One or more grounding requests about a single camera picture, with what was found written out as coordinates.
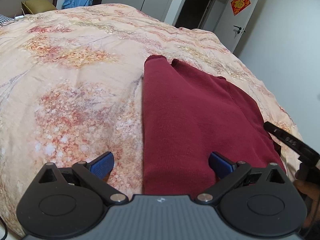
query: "red garment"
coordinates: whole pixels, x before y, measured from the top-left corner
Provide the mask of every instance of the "red garment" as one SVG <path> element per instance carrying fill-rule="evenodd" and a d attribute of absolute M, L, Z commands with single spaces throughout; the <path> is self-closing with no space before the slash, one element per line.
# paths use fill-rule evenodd
<path fill-rule="evenodd" d="M 257 103 L 224 77 L 150 56 L 143 79 L 145 194 L 195 197 L 216 182 L 212 151 L 284 169 Z"/>

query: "ribbed gray surface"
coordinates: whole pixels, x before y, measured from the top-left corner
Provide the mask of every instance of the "ribbed gray surface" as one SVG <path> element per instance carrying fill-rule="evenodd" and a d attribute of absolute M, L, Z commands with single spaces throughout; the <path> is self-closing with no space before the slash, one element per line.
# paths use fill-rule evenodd
<path fill-rule="evenodd" d="M 105 218 L 93 230 L 72 239 L 253 240 L 255 238 L 241 235 L 229 228 L 221 221 L 213 207 L 195 204 L 188 196 L 136 195 L 127 205 L 111 207 Z M 288 236 L 281 239 L 300 238 Z M 37 238 L 26 236 L 24 240 L 37 240 Z"/>

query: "floral pattern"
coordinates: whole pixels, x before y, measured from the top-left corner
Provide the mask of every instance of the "floral pattern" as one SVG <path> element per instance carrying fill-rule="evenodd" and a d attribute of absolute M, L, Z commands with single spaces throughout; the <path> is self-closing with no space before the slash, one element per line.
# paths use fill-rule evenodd
<path fill-rule="evenodd" d="M 0 28 L 0 215 L 13 231 L 23 235 L 15 210 L 46 162 L 68 167 L 112 151 L 105 181 L 129 197 L 142 192 L 141 94 L 151 54 L 224 76 L 265 121 L 301 138 L 273 94 L 211 32 L 177 29 L 122 4 L 27 15 Z M 297 155 L 281 145 L 293 179 Z"/>

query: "white logo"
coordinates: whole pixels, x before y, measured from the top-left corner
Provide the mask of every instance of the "white logo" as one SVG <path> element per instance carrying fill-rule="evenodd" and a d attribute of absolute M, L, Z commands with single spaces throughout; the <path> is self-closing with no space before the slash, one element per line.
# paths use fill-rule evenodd
<path fill-rule="evenodd" d="M 158 201 L 159 203 L 162 203 L 162 202 L 164 202 L 164 201 L 165 201 L 165 198 L 163 198 L 163 197 L 158 198 L 158 199 L 157 199 L 157 201 Z"/>

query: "white door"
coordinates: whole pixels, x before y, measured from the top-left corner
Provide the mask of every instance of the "white door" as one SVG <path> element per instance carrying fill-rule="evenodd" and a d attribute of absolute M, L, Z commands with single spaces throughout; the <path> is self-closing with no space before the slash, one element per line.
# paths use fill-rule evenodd
<path fill-rule="evenodd" d="M 243 5 L 243 0 L 237 1 L 236 4 L 234 4 L 235 9 L 237 8 L 239 10 L 242 6 L 245 8 L 236 15 L 234 15 L 234 11 L 232 9 L 232 1 L 233 0 L 228 1 L 219 23 L 214 30 L 214 33 L 217 35 L 221 43 L 231 52 L 235 50 L 258 0 L 250 0 L 250 4 L 247 7 Z"/>

